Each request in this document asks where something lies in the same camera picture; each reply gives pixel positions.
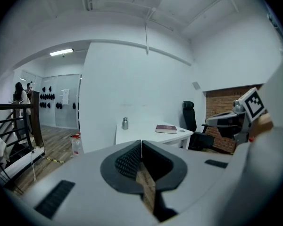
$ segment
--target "brick wall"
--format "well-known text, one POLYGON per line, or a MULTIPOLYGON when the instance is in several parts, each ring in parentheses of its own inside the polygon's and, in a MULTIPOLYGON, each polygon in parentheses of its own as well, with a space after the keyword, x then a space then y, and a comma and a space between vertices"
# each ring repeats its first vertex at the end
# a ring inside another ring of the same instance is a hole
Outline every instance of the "brick wall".
MULTIPOLYGON (((206 94, 206 118, 223 112, 231 111, 233 109, 233 101, 240 98, 243 94, 245 94, 249 89, 253 87, 254 86, 244 86, 208 91, 206 94)), ((206 134, 215 137, 215 147, 218 147, 227 152, 234 152, 235 142, 229 138, 221 137, 216 127, 208 127, 206 134)))

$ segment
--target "thermos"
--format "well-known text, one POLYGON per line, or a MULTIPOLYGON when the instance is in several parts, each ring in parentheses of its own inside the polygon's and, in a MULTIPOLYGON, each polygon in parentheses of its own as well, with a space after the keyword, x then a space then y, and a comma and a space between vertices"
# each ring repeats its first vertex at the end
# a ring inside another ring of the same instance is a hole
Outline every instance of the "thermos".
POLYGON ((124 117, 124 120, 123 120, 123 129, 124 129, 124 130, 127 130, 128 128, 129 128, 128 118, 127 118, 127 117, 124 117))

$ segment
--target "chair headrest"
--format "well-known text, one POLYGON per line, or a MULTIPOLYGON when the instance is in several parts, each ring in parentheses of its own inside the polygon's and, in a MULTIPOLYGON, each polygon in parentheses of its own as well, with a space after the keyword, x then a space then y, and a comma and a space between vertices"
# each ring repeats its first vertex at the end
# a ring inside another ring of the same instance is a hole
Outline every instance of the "chair headrest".
POLYGON ((184 109, 192 109, 194 108, 194 103, 192 101, 184 101, 183 102, 184 109))

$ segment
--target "glass door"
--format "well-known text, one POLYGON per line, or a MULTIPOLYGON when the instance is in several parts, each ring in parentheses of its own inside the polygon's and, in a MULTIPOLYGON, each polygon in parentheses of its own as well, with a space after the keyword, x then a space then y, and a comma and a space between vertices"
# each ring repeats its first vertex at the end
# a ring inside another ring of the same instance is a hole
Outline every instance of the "glass door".
POLYGON ((56 126, 78 129, 78 91, 80 75, 61 75, 55 93, 56 126), (61 103, 62 109, 56 107, 61 103))

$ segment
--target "black rubber pad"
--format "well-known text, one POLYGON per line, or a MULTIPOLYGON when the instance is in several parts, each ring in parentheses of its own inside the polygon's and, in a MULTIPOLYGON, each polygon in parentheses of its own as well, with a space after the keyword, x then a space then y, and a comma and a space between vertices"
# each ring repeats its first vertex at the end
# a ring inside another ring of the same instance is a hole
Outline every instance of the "black rubber pad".
POLYGON ((226 162, 222 162, 222 161, 215 161, 215 160, 206 160, 204 163, 215 166, 215 167, 219 167, 219 168, 226 168, 228 163, 226 162))
POLYGON ((47 218, 52 218, 62 202, 65 200, 75 183, 62 180, 55 188, 42 200, 35 210, 47 218))

